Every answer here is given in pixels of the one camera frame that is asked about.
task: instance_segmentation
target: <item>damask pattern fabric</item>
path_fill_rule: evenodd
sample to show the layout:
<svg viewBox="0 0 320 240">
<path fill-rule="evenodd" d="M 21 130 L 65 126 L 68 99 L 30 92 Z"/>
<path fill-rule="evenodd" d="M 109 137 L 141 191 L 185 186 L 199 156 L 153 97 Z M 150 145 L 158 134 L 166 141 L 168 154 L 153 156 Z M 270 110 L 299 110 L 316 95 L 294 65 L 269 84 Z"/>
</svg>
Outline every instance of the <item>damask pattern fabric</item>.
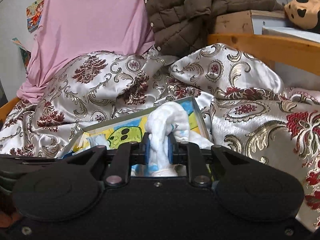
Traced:
<svg viewBox="0 0 320 240">
<path fill-rule="evenodd" d="M 94 51 L 66 64 L 38 104 L 20 101 L 1 132 L 2 154 L 59 158 L 82 127 L 193 96 L 212 142 L 295 176 L 298 219 L 320 226 L 320 93 L 285 88 L 261 61 L 223 44 L 182 59 Z"/>
</svg>

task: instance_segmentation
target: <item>green cartoon face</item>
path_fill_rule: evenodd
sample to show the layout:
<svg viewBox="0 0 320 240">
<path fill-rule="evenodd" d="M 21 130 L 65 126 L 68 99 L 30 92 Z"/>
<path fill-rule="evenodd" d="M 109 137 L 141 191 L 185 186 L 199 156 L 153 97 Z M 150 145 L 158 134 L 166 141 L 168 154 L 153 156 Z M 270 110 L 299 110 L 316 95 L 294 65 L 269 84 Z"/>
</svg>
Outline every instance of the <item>green cartoon face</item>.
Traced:
<svg viewBox="0 0 320 240">
<path fill-rule="evenodd" d="M 120 144 L 126 142 L 141 142 L 142 131 L 140 127 L 136 126 L 124 126 L 115 130 L 110 134 L 108 141 L 110 142 L 111 149 L 117 149 Z"/>
</svg>

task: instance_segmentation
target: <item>black circular plate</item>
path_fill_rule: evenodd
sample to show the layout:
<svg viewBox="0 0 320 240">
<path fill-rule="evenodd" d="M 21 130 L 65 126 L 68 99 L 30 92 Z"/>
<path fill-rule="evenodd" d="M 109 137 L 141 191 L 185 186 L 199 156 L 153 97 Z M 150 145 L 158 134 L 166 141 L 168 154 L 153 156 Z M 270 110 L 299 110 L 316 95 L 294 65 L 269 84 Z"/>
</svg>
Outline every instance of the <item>black circular plate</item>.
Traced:
<svg viewBox="0 0 320 240">
<path fill-rule="evenodd" d="M 285 172 L 266 168 L 245 164 L 227 171 L 216 187 L 222 206 L 246 220 L 295 217 L 304 199 L 300 182 Z"/>
<path fill-rule="evenodd" d="M 62 221 L 88 209 L 99 194 L 99 183 L 85 166 L 63 163 L 23 176 L 12 198 L 26 217 Z"/>
</svg>

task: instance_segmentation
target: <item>blue gripper pad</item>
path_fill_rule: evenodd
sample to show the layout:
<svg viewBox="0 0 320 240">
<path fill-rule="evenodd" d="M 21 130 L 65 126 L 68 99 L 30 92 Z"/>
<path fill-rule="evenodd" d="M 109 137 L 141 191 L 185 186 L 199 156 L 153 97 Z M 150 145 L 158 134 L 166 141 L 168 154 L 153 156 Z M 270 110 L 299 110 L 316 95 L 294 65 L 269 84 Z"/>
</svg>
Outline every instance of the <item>blue gripper pad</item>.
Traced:
<svg viewBox="0 0 320 240">
<path fill-rule="evenodd" d="M 168 135 L 168 159 L 169 163 L 173 164 L 173 154 L 178 154 L 178 143 L 173 135 L 170 133 Z"/>
<path fill-rule="evenodd" d="M 144 143 L 146 145 L 146 153 L 145 153 L 145 162 L 146 164 L 149 163 L 150 158 L 150 140 L 149 140 L 149 133 L 145 132 L 141 143 Z"/>
<path fill-rule="evenodd" d="M 146 164 L 149 163 L 150 158 L 150 140 L 149 140 L 149 133 L 144 133 L 142 138 L 142 143 L 146 145 L 146 153 L 145 153 L 145 162 Z M 169 163 L 173 164 L 173 153 L 178 153 L 178 143 L 174 138 L 173 133 L 168 135 L 168 159 Z"/>
</svg>

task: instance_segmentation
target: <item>white cloth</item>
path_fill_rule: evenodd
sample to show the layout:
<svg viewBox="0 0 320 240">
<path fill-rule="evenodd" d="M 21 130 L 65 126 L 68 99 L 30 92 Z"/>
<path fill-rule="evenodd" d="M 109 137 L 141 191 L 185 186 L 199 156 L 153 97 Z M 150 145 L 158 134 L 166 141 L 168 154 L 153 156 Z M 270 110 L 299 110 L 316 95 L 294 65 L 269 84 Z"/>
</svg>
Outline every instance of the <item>white cloth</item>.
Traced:
<svg viewBox="0 0 320 240">
<path fill-rule="evenodd" d="M 154 110 L 147 119 L 146 132 L 150 133 L 149 174 L 153 177 L 177 176 L 168 159 L 168 135 L 172 132 L 177 142 L 189 141 L 208 148 L 213 143 L 190 131 L 187 112 L 175 102 L 167 102 Z"/>
</svg>

